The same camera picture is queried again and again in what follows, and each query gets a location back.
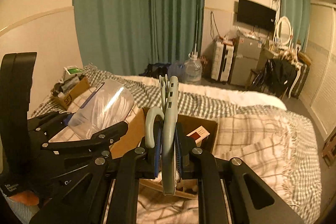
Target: teal curtain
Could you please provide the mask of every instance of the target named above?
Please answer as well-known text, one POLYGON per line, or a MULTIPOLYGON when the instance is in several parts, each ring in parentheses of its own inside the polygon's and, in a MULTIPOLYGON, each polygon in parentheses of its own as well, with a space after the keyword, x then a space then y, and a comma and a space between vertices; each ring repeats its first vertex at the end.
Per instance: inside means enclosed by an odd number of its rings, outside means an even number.
POLYGON ((149 1, 151 60, 164 63, 186 60, 195 37, 200 52, 204 0, 149 1))
POLYGON ((304 52, 307 46, 310 0, 281 0, 280 16, 288 17, 293 27, 293 44, 301 41, 304 52))
POLYGON ((83 64, 137 75, 151 58, 149 0, 73 0, 83 64))
POLYGON ((83 64, 137 75, 200 52, 204 0, 73 0, 83 64))

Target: gray floor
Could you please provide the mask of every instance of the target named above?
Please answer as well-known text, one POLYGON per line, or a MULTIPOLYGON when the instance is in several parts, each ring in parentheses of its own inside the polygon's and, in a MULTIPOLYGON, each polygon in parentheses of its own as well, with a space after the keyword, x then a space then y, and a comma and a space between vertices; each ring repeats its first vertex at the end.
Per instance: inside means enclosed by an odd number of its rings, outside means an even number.
MULTIPOLYGON (((222 84, 219 82, 211 81, 208 79, 202 79, 202 85, 209 85, 215 86, 222 89, 227 90, 245 90, 243 87, 240 86, 233 86, 228 84, 222 84)), ((309 114, 308 110, 305 108, 303 103, 299 99, 295 98, 284 98, 283 102, 285 103, 287 109, 289 111, 298 113, 302 116, 308 117, 314 126, 315 133, 316 133, 316 141, 318 145, 318 153, 320 156, 320 168, 321 168, 321 181, 322 181, 322 200, 321 200, 321 213, 327 208, 328 204, 330 203, 332 197, 336 193, 336 163, 332 165, 332 167, 328 167, 325 161, 321 157, 321 152, 323 149, 324 141, 318 130, 315 122, 313 121, 311 115, 309 114)))

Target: suitcase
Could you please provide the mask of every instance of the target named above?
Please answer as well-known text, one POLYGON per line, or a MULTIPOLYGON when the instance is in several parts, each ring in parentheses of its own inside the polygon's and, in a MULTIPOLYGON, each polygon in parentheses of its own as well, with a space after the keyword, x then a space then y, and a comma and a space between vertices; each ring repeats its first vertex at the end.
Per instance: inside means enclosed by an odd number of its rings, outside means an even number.
POLYGON ((293 90, 292 90, 292 93, 291 93, 291 97, 294 97, 294 98, 299 98, 299 95, 302 91, 302 88, 306 82, 306 79, 307 79, 307 76, 308 76, 308 73, 309 73, 309 65, 307 64, 303 64, 302 67, 301 67, 301 73, 300 73, 300 77, 298 79, 298 81, 296 82, 293 90))
POLYGON ((232 64, 233 50, 233 44, 216 42, 211 69, 212 79, 219 82, 227 82, 232 64))

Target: bed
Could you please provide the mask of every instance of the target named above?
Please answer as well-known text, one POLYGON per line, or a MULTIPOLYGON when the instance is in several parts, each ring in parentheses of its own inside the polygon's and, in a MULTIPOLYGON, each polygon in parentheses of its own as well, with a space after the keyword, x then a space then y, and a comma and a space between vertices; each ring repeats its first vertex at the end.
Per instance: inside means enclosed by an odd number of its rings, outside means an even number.
MULTIPOLYGON (((130 122, 141 107, 161 106, 159 83, 140 76, 117 76, 85 66, 91 86, 104 79, 122 83, 132 93, 135 106, 130 122)), ((93 88, 78 97, 69 111, 75 112, 93 88)), ((64 111, 46 98, 33 112, 64 111)), ((223 90, 206 86, 179 85, 180 114, 217 120, 219 132, 214 155, 222 159, 242 158, 303 220, 312 224, 320 215, 321 181, 317 144, 309 119, 287 111, 276 97, 223 90)), ((75 134, 62 132, 53 141, 72 141, 75 134)), ((8 200, 23 223, 32 216, 31 208, 8 200)), ((198 223, 198 202, 140 186, 137 223, 198 223)))

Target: black jacket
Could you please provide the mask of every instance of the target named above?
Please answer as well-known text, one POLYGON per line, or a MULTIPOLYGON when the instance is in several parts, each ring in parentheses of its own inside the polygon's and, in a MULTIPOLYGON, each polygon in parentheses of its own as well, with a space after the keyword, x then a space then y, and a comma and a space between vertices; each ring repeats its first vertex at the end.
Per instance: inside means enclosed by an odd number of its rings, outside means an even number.
POLYGON ((270 92, 279 97, 285 92, 286 88, 288 88, 287 93, 289 93, 296 74, 295 66, 287 60, 268 59, 264 70, 253 80, 251 89, 255 90, 257 87, 266 85, 270 92))

